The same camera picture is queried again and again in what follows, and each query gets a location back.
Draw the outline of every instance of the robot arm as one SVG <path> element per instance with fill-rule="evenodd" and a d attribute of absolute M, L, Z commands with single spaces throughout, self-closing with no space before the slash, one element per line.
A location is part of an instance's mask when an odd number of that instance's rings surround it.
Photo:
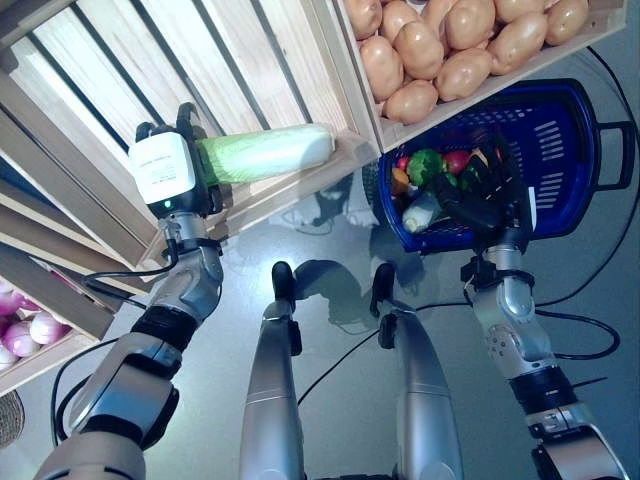
<path fill-rule="evenodd" d="M 485 144 L 471 165 L 467 192 L 440 177 L 436 195 L 453 218 L 474 230 L 476 256 L 463 267 L 461 278 L 489 355 L 509 381 L 538 440 L 532 451 L 538 475 L 542 480 L 628 480 L 536 319 L 534 279 L 522 269 L 522 255 L 535 228 L 531 190 L 500 139 Z M 473 223 L 466 222 L 471 216 Z"/>
<path fill-rule="evenodd" d="M 80 391 L 70 413 L 73 433 L 38 480 L 144 479 L 142 451 L 163 436 L 176 409 L 171 379 L 193 333 L 218 305 L 223 279 L 219 244 L 204 224 L 216 206 L 193 148 L 193 112 L 189 104 L 180 108 L 177 131 L 141 125 L 129 152 L 143 198 L 176 242 L 178 262 Z"/>

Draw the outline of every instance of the black glove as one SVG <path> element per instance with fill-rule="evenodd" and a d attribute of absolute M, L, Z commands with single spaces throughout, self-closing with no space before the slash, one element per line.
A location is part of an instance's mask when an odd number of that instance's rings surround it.
<path fill-rule="evenodd" d="M 443 173 L 433 180 L 442 209 L 473 230 L 474 250 L 509 244 L 524 253 L 533 233 L 529 190 L 502 137 L 474 150 L 458 185 Z"/>

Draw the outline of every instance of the basket handle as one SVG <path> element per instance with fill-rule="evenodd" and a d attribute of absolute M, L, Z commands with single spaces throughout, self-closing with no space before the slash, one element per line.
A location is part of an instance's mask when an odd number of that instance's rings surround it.
<path fill-rule="evenodd" d="M 620 179 L 618 183 L 610 183 L 607 185 L 596 185 L 595 191 L 601 192 L 605 190 L 624 190 L 631 184 L 633 175 L 633 164 L 636 153 L 636 137 L 631 122 L 611 122 L 599 123 L 597 125 L 598 135 L 603 130 L 620 130 L 622 133 L 622 166 L 620 167 Z"/>

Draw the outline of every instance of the wire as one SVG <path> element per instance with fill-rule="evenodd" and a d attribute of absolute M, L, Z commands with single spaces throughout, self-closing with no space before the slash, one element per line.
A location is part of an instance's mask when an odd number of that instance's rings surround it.
<path fill-rule="evenodd" d="M 106 285 L 102 282 L 99 282 L 99 278 L 123 278 L 123 277 L 147 277 L 150 275 L 161 275 L 163 273 L 168 272 L 173 267 L 178 264 L 178 244 L 174 239 L 168 239 L 167 245 L 169 247 L 169 257 L 171 262 L 166 267 L 159 268 L 157 270 L 147 270 L 144 272 L 97 272 L 92 273 L 90 275 L 85 275 L 82 277 L 82 284 L 90 288 L 91 290 L 101 293 L 103 295 L 107 295 L 108 297 L 117 298 L 129 305 L 133 305 L 135 307 L 141 308 L 145 310 L 147 307 L 143 303 L 140 303 L 136 300 L 132 300 L 130 294 L 125 292 L 124 290 Z"/>
<path fill-rule="evenodd" d="M 416 312 L 420 310 L 427 310 L 429 308 L 438 308 L 438 307 L 463 307 L 468 305 L 466 302 L 447 302 L 447 303 L 432 303 L 430 305 L 423 305 L 422 307 L 416 309 Z M 338 365 L 340 365 L 349 355 L 355 352 L 358 348 L 364 345 L 366 342 L 375 337 L 380 330 L 375 330 L 370 335 L 367 335 L 364 339 L 354 345 L 347 353 L 345 353 L 342 357 L 340 357 L 331 367 L 329 367 L 322 375 L 320 375 L 310 386 L 305 390 L 305 392 L 298 399 L 298 406 L 302 403 L 302 401 L 311 393 L 311 391 L 318 386 L 318 384 L 324 380 L 331 372 L 333 372 Z"/>
<path fill-rule="evenodd" d="M 585 380 L 584 382 L 574 383 L 571 385 L 571 388 L 586 387 L 587 385 L 593 385 L 594 383 L 603 382 L 604 380 L 609 380 L 609 377 L 598 377 L 592 380 Z"/>
<path fill-rule="evenodd" d="M 629 105 L 629 101 L 627 100 L 627 96 L 624 93 L 624 90 L 622 88 L 622 85 L 620 84 L 620 81 L 618 80 L 618 77 L 616 76 L 616 74 L 613 71 L 613 69 L 606 62 L 606 60 L 604 60 L 600 56 L 600 54 L 598 52 L 596 52 L 592 47 L 587 47 L 587 50 L 589 50 L 589 52 L 591 52 L 591 54 L 600 62 L 600 64 L 605 68 L 605 70 L 607 71 L 607 73 L 609 74 L 609 76 L 611 77 L 613 82 L 615 83 L 616 88 L 618 89 L 618 93 L 620 94 L 620 99 L 622 100 L 622 104 L 624 106 L 624 109 L 625 109 L 627 115 L 629 116 L 629 120 L 633 124 L 633 130 L 635 132 L 636 142 L 638 144 L 638 147 L 640 148 L 640 132 L 638 131 L 638 124 L 636 123 L 636 120 L 635 120 L 635 118 L 633 116 L 633 111 L 631 110 L 631 106 Z M 631 224 L 633 223 L 633 218 L 635 216 L 636 209 L 638 208 L 638 200 L 639 199 L 640 199 L 640 176 L 638 177 L 638 187 L 636 189 L 636 195 L 635 195 L 635 197 L 633 199 L 633 205 L 631 207 L 631 212 L 629 213 L 629 216 L 628 216 L 628 218 L 627 218 L 627 220 L 625 222 L 625 225 L 624 225 L 624 228 L 622 229 L 622 233 L 620 234 L 620 237 L 616 241 L 613 249 L 611 250 L 611 252 L 607 256 L 607 258 L 604 260 L 604 262 L 602 262 L 602 264 L 598 268 L 596 268 L 595 271 L 591 275 L 589 275 L 589 277 L 584 282 L 582 282 L 582 284 L 580 286 L 578 286 L 575 290 L 573 290 L 571 293 L 568 293 L 567 295 L 564 295 L 564 296 L 562 296 L 562 297 L 560 297 L 560 298 L 558 298 L 556 300 L 551 300 L 551 301 L 548 301 L 548 302 L 542 302 L 542 303 L 539 304 L 539 306 L 548 307 L 549 305 L 556 305 L 558 303 L 561 303 L 561 302 L 564 302 L 566 300 L 569 300 L 572 297 L 575 297 L 578 293 L 580 293 L 585 288 L 587 288 L 587 286 L 600 274 L 600 272 L 605 269 L 605 267 L 609 264 L 609 262 L 614 257 L 614 255 L 618 252 L 618 249 L 620 248 L 620 245 L 622 245 L 622 242 L 624 241 L 625 237 L 627 236 L 627 233 L 629 232 L 629 228 L 631 227 Z"/>
<path fill-rule="evenodd" d="M 64 431 L 64 411 L 67 409 L 67 405 L 76 395 L 76 393 L 78 393 L 80 389 L 85 386 L 85 384 L 89 380 L 89 377 L 90 376 L 86 376 L 78 383 L 76 383 L 76 385 L 71 390 L 69 390 L 69 393 L 64 396 L 64 398 L 60 402 L 60 405 L 58 406 L 58 409 L 56 410 L 56 435 L 58 437 L 58 440 L 61 442 L 64 442 L 67 438 L 69 438 L 67 432 Z"/>
<path fill-rule="evenodd" d="M 465 307 L 467 305 L 471 305 L 471 302 L 446 302 L 446 303 L 430 303 L 428 305 L 422 305 L 421 307 L 416 308 L 416 312 L 421 312 L 422 310 L 427 310 L 429 308 L 438 308 L 438 307 Z"/>
<path fill-rule="evenodd" d="M 98 345 L 94 345 L 93 347 L 88 348 L 87 350 L 80 352 L 77 355 L 71 357 L 62 365 L 62 367 L 60 367 L 60 370 L 58 370 L 58 373 L 56 374 L 56 378 L 53 381 L 53 387 L 51 389 L 51 405 L 50 405 L 51 410 L 49 412 L 49 420 L 51 424 L 51 438 L 53 440 L 54 447 L 58 446 L 58 435 L 57 435 L 57 428 L 56 428 L 56 403 L 58 401 L 58 398 L 57 398 L 58 386 L 60 385 L 60 378 L 62 378 L 62 374 L 64 373 L 64 371 L 67 369 L 69 365 L 71 365 L 73 362 L 75 362 L 79 358 L 84 357 L 85 355 L 93 352 L 94 350 L 97 350 L 99 348 L 106 347 L 107 345 L 115 343 L 116 341 L 118 341 L 118 338 L 107 340 L 106 342 L 102 342 L 102 343 L 99 343 Z"/>
<path fill-rule="evenodd" d="M 597 358 L 604 358 L 611 355 L 620 347 L 620 334 L 611 325 L 608 325 L 595 318 L 585 317 L 584 315 L 572 315 L 570 313 L 556 313 L 547 312 L 545 310 L 536 309 L 536 313 L 543 317 L 562 318 L 564 320 L 573 320 L 576 322 L 587 323 L 594 327 L 601 328 L 612 337 L 611 345 L 600 352 L 586 353 L 586 354 L 573 354 L 573 353 L 554 353 L 556 358 L 562 358 L 565 360 L 595 360 Z"/>
<path fill-rule="evenodd" d="M 375 330 L 373 333 L 371 333 L 370 335 L 367 335 L 363 340 L 361 340 L 360 342 L 358 342 L 356 345 L 354 345 L 347 353 L 345 353 L 342 357 L 340 357 L 338 359 L 338 361 L 336 363 L 334 363 L 333 365 L 331 365 L 331 367 L 329 367 L 329 369 L 324 372 L 322 375 L 320 375 L 316 381 L 314 381 L 311 386 L 309 386 L 309 388 L 307 388 L 305 390 L 305 392 L 300 396 L 300 398 L 298 399 L 298 406 L 300 406 L 300 404 L 304 401 L 305 398 L 307 398 L 307 395 L 309 395 L 314 388 L 316 388 L 316 386 L 322 381 L 324 380 L 327 375 L 329 375 L 331 372 L 333 372 L 338 365 L 340 365 L 349 355 L 351 355 L 353 352 L 355 352 L 358 348 L 360 348 L 362 345 L 364 345 L 366 342 L 368 342 L 369 340 L 371 340 L 373 337 L 375 337 L 378 332 L 380 330 Z"/>

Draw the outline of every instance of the blue basket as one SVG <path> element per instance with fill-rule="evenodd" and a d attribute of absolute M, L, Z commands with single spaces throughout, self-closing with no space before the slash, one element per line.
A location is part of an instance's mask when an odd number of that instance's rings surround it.
<path fill-rule="evenodd" d="M 601 185 L 600 135 L 610 129 L 622 133 L 622 167 L 618 183 Z M 571 233 L 594 192 L 624 189 L 631 182 L 635 155 L 631 122 L 598 123 L 589 97 L 575 80 L 520 82 L 382 155 L 380 200 L 406 251 L 427 254 L 471 248 L 473 233 L 452 220 L 437 222 L 420 234 L 405 230 L 391 198 L 395 162 L 423 148 L 471 150 L 479 134 L 492 133 L 504 135 L 525 182 L 535 187 L 535 239 Z"/>

